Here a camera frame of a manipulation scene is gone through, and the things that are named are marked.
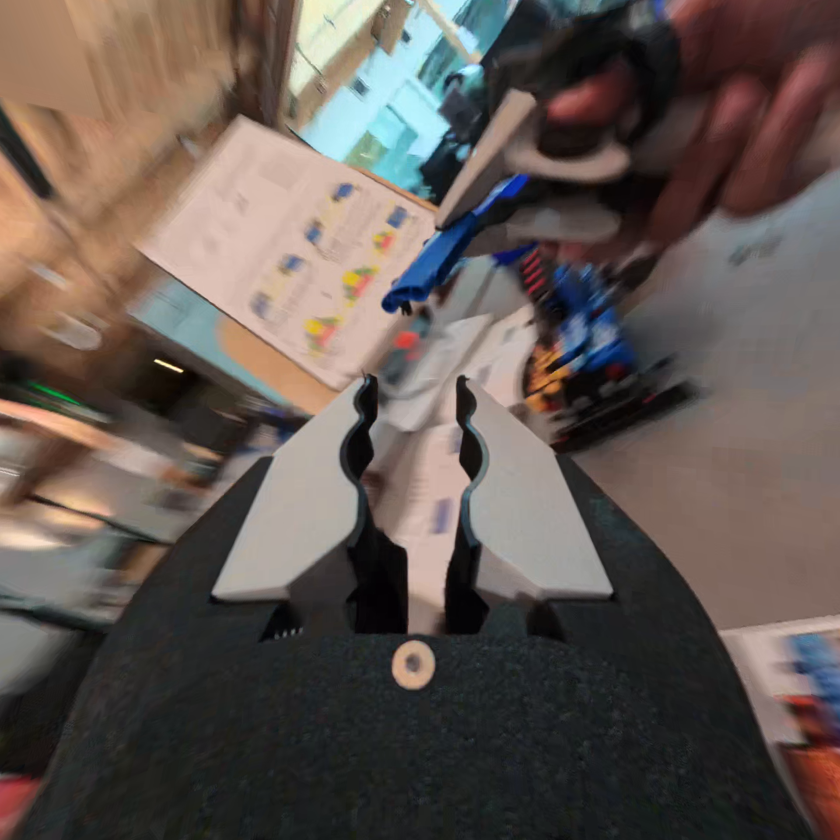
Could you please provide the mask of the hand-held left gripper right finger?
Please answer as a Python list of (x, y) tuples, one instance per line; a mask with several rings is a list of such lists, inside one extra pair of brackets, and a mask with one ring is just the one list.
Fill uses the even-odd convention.
[(459, 581), (492, 601), (608, 600), (613, 586), (550, 446), (482, 386), (456, 382)]

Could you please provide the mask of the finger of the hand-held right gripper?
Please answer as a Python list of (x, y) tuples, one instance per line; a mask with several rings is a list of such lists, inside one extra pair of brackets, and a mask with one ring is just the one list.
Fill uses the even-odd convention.
[(442, 231), (482, 204), (511, 176), (530, 172), (522, 156), (536, 147), (538, 102), (511, 89), (441, 202), (435, 228)]
[(598, 244), (611, 239), (621, 223), (621, 214), (599, 203), (525, 206), (479, 232), (471, 240), (471, 255), (498, 255), (543, 241)]

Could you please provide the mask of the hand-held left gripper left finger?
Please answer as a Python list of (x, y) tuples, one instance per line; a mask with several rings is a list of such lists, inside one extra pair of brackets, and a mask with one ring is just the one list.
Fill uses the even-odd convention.
[(327, 578), (326, 592), (353, 585), (346, 560), (367, 508), (361, 475), (372, 457), (377, 381), (365, 374), (310, 419), (269, 460), (268, 469), (211, 595), (223, 603), (291, 599)]

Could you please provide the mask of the blue lego beam piece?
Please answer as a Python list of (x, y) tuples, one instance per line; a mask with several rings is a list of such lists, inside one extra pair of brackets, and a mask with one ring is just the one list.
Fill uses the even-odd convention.
[(507, 244), (506, 225), (515, 212), (525, 208), (541, 188), (530, 175), (514, 175), (493, 187), (488, 197), (454, 222), (436, 230), (418, 255), (392, 283), (381, 301), (389, 314), (408, 315), (414, 304), (425, 303), (442, 287), (470, 249), (479, 256), (515, 250)]

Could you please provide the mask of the partly built lego chassis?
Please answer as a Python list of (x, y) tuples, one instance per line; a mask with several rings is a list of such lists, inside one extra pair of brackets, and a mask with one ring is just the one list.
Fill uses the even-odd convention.
[(624, 328), (620, 305), (655, 263), (642, 258), (620, 270), (562, 264), (539, 245), (520, 256), (536, 330), (521, 373), (523, 399), (548, 421), (555, 453), (582, 452), (699, 397), (692, 381), (671, 381), (674, 355), (643, 362)]

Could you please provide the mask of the lego instruction booklet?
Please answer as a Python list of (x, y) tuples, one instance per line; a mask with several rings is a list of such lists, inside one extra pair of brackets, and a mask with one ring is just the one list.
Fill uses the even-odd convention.
[(374, 425), (374, 519), (407, 552), (408, 630), (435, 634), (444, 623), (445, 582), (460, 500), (469, 479), (459, 463), (456, 382), (463, 375), (524, 420), (522, 374), (536, 341), (527, 305), (438, 328), (409, 379)]

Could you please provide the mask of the person's right hand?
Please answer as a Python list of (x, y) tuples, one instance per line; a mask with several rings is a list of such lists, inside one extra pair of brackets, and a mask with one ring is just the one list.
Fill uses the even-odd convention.
[(821, 165), (802, 149), (838, 91), (839, 2), (685, 1), (682, 91), (707, 106), (653, 207), (599, 245), (543, 243), (557, 259), (604, 263), (660, 254), (719, 211), (751, 217), (804, 191)]

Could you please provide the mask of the tan wooden rounded panel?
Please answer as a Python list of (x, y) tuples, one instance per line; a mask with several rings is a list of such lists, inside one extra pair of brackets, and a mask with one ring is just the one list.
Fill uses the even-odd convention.
[(272, 402), (316, 415), (341, 393), (230, 317), (220, 314), (214, 329), (219, 368)]

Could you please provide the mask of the white instruction board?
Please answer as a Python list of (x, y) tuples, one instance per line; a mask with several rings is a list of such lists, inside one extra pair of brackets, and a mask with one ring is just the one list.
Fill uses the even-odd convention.
[(394, 326), (382, 300), (434, 232), (411, 193), (238, 115), (137, 249), (341, 391)]

